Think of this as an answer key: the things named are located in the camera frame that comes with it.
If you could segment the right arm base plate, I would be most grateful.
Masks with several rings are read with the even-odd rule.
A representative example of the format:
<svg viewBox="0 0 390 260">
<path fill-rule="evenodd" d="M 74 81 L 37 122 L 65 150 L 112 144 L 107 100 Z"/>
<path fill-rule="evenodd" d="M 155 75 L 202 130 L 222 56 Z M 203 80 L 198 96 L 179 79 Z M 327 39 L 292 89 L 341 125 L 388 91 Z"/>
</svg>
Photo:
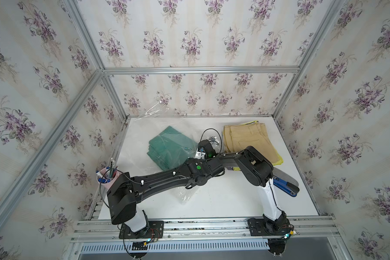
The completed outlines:
<svg viewBox="0 0 390 260">
<path fill-rule="evenodd" d="M 286 216 L 275 221 L 264 216 L 263 218 L 250 218 L 247 221 L 251 236 L 286 236 L 292 235 L 294 226 Z"/>
</svg>

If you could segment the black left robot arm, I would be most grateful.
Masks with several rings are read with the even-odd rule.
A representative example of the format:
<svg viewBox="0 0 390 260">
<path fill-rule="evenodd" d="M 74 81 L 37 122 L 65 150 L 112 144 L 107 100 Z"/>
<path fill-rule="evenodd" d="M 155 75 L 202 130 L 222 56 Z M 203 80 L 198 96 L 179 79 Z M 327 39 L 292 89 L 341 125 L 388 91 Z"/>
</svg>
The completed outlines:
<svg viewBox="0 0 390 260">
<path fill-rule="evenodd" d="M 224 171 L 215 157 L 188 158 L 176 168 L 151 175 L 131 177 L 128 172 L 120 173 L 107 191 L 111 223 L 119 225 L 132 220 L 137 214 L 137 204 L 149 197 L 177 187 L 203 186 Z"/>
</svg>

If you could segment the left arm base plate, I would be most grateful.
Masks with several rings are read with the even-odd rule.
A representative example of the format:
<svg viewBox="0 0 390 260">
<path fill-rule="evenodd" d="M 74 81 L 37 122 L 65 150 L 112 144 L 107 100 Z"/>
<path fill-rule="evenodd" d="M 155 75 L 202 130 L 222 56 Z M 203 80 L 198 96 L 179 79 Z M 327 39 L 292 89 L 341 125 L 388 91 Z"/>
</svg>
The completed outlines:
<svg viewBox="0 0 390 260">
<path fill-rule="evenodd" d="M 133 232 L 125 224 L 121 224 L 119 239 L 159 239 L 163 237 L 164 221 L 149 221 L 148 226 L 138 232 Z"/>
</svg>

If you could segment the teal garment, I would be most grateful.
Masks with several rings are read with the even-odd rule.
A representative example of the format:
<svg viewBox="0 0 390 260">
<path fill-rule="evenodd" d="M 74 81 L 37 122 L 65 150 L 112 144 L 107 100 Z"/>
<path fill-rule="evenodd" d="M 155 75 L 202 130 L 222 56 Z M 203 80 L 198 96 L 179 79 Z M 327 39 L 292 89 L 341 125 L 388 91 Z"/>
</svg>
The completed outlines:
<svg viewBox="0 0 390 260">
<path fill-rule="evenodd" d="M 162 171 L 167 171 L 193 158 L 197 146 L 193 139 L 168 126 L 149 141 L 147 155 Z"/>
</svg>

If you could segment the clear plastic vacuum bag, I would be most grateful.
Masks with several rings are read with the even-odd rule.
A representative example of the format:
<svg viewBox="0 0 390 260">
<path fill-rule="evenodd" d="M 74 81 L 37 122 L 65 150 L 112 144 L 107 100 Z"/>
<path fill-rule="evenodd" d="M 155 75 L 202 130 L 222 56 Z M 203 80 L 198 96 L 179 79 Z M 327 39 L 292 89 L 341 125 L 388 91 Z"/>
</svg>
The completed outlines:
<svg viewBox="0 0 390 260">
<path fill-rule="evenodd" d="M 199 134 L 185 119 L 169 122 L 169 114 L 169 106 L 159 100 L 131 122 L 125 155 L 138 173 L 168 171 L 192 158 L 208 160 L 223 152 L 220 131 L 208 128 Z"/>
</svg>

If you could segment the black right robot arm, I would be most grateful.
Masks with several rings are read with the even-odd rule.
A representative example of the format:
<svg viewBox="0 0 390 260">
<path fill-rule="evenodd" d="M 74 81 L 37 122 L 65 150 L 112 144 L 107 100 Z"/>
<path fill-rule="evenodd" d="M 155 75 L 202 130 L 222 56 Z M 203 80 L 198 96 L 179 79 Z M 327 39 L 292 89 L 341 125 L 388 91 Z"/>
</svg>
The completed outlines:
<svg viewBox="0 0 390 260">
<path fill-rule="evenodd" d="M 279 207 L 274 193 L 274 167 L 257 149 L 248 146 L 244 150 L 235 153 L 218 154 L 211 142 L 202 140 L 198 144 L 197 151 L 201 156 L 196 163 L 196 170 L 200 173 L 195 177 L 195 184 L 202 186 L 211 178 L 222 176 L 226 167 L 239 167 L 247 181 L 258 187 L 258 194 L 263 207 L 263 229 L 269 235 L 282 235 L 287 237 L 294 232 L 293 226 L 287 219 L 286 213 Z"/>
</svg>

